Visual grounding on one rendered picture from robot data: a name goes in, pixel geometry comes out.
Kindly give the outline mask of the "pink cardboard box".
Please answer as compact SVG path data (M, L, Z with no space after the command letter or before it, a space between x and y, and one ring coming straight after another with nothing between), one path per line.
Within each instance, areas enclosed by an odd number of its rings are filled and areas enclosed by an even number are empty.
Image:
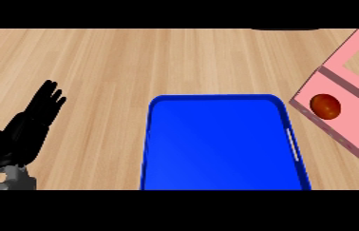
M359 75L344 67L358 51L359 29L312 73L290 104L359 158ZM331 120L321 119L310 109L312 98L319 94L331 95L341 104L341 113Z

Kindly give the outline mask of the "blue plastic tray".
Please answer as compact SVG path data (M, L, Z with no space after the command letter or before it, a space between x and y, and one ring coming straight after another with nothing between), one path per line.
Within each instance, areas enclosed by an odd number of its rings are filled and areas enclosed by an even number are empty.
M309 190L287 108L272 94L161 95L149 104L144 190Z

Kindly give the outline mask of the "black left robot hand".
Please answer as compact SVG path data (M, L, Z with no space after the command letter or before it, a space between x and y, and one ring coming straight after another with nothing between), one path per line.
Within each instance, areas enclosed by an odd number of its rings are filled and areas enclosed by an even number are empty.
M46 80L33 100L0 130L0 168L30 164L40 153L49 127L67 98L58 83Z

